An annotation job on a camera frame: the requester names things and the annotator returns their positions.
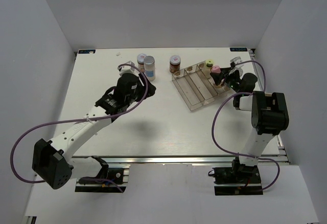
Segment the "yellow cap spice bottle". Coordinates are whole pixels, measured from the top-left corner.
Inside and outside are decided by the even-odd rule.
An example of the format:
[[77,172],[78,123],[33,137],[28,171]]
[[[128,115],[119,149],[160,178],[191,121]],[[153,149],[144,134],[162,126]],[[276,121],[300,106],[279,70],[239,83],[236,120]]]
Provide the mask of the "yellow cap spice bottle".
[[208,59],[205,61],[202,71],[207,79],[211,77],[210,73],[213,66],[214,66],[214,61],[212,59]]

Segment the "pink cap spice bottle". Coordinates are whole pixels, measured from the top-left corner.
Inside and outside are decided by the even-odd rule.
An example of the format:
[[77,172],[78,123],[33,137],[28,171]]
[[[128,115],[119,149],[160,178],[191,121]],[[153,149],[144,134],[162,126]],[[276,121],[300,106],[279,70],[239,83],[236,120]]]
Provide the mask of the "pink cap spice bottle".
[[227,72],[227,68],[220,68],[215,65],[211,68],[210,76],[212,77],[212,84],[214,88],[223,88],[224,86],[224,75]]

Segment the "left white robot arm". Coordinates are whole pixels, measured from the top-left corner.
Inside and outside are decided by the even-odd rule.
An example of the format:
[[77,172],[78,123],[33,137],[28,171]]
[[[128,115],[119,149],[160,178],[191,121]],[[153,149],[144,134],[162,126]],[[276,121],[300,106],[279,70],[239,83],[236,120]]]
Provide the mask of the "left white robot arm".
[[99,156],[74,159],[75,152],[101,129],[113,123],[134,102],[155,94],[156,87],[142,74],[123,74],[86,114],[62,134],[36,142],[32,169],[52,189],[59,189],[71,178],[89,178],[98,183],[108,178],[108,164]]

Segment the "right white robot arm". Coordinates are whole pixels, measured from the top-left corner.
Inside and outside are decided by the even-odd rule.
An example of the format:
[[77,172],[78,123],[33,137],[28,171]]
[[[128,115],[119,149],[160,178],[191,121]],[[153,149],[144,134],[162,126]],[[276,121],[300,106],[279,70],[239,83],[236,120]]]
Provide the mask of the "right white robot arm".
[[239,70],[222,68],[210,75],[216,85],[226,85],[236,92],[231,98],[236,110],[251,112],[251,134],[236,155],[238,165],[230,170],[231,178],[241,183],[249,177],[248,168],[257,166],[268,143],[289,125],[285,95],[255,91],[258,78],[252,73],[241,75]]

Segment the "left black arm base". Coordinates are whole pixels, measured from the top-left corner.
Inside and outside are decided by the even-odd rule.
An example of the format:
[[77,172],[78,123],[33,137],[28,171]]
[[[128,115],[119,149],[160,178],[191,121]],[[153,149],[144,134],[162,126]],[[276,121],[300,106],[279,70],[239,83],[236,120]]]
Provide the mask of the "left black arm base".
[[75,192],[83,193],[124,193],[127,188],[129,167],[115,166],[98,156],[73,158],[76,169]]

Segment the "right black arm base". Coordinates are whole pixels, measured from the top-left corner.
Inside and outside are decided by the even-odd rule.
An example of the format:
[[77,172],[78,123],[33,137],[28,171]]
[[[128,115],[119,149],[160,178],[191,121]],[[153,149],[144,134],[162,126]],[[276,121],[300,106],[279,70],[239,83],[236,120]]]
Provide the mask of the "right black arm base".
[[230,167],[215,167],[208,172],[214,179],[216,196],[262,195],[263,187],[257,166],[241,164],[238,158]]

